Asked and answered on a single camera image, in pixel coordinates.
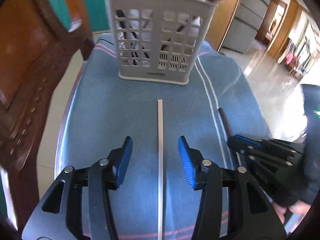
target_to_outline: wooden chair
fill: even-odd
[[[65,0],[66,30],[48,0],[0,0],[0,165],[19,234],[39,201],[36,159],[52,93],[72,55],[94,42],[83,0]]]

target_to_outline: person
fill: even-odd
[[[304,219],[305,215],[308,213],[311,205],[299,200],[297,201],[294,205],[290,206],[289,208],[282,207],[278,205],[277,203],[273,202],[273,208],[275,209],[281,223],[284,224],[284,215],[286,214],[287,211],[290,211],[294,214],[300,214],[299,220],[295,223],[293,228],[290,230],[290,233],[292,233],[297,226],[300,224],[300,222]]]
[[[272,22],[272,24],[271,24],[271,26],[270,26],[269,33],[271,34],[271,36],[273,36],[273,35],[272,35],[272,31],[273,31],[273,29],[275,28],[276,23],[277,23],[277,20],[274,19],[273,22]]]
[[[305,190],[300,192],[300,200],[289,208],[273,203],[273,207],[282,223],[284,223],[284,215],[288,210],[294,214],[301,214],[291,232],[295,230],[308,213],[320,189],[320,86],[302,84],[302,89],[304,112],[307,117],[307,135],[302,166],[308,185]]]

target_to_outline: white stick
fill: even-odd
[[[158,100],[158,240],[162,240],[163,229],[163,110],[162,100]]]

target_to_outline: wooden door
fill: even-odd
[[[266,12],[266,15],[263,19],[263,22],[260,26],[260,29],[258,30],[258,33],[255,37],[256,40],[260,41],[261,43],[265,43],[266,34],[269,30],[269,27],[271,25],[271,22],[273,20],[273,17],[276,13],[277,7],[280,5],[284,9],[286,9],[287,5],[280,0],[271,0],[270,4],[268,6],[268,10]]]

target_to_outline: pink object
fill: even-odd
[[[228,215],[228,211],[224,211],[222,213],[222,217],[227,216]],[[228,222],[228,218],[224,219],[221,221],[222,224],[227,223]],[[190,230],[193,230],[195,226],[188,226],[186,228],[181,228],[179,230],[175,230],[175,231],[168,231],[168,232],[164,232],[165,236],[172,236],[175,234],[179,234],[179,233],[184,233]],[[172,239],[168,239],[168,240],[182,240],[182,239],[186,239],[191,237],[192,234],[188,234],[188,235],[184,235],[184,236],[180,236],[180,237],[176,237],[176,238],[172,238]],[[158,233],[150,233],[150,234],[142,234],[142,235],[119,235],[118,236],[119,239],[143,239],[143,238],[153,238],[153,237],[158,237]]]
[[[209,53],[208,51],[203,51],[203,52],[199,53],[198,57],[205,55],[205,54],[208,54],[208,53]]]
[[[289,65],[291,63],[292,59],[293,59],[293,54],[292,53],[288,54],[286,59],[287,59],[287,63],[286,64]]]
[[[106,48],[107,50],[109,50],[109,51],[111,51],[111,52],[113,52],[113,53],[116,53],[115,51],[113,51],[112,49],[109,49],[107,46],[104,46],[104,45],[103,45],[103,44],[101,44],[101,43],[97,43],[97,44],[96,44],[96,46],[98,46],[98,45],[100,45],[100,46],[102,46],[102,47]]]
[[[95,48],[93,48],[93,49],[99,49],[99,50],[102,50],[103,52],[105,52],[105,53],[109,54],[110,56],[117,58],[117,56],[116,56],[116,55],[112,55],[110,52],[107,52],[106,50],[104,50],[104,49],[102,49],[102,48],[97,48],[97,47],[95,47]]]

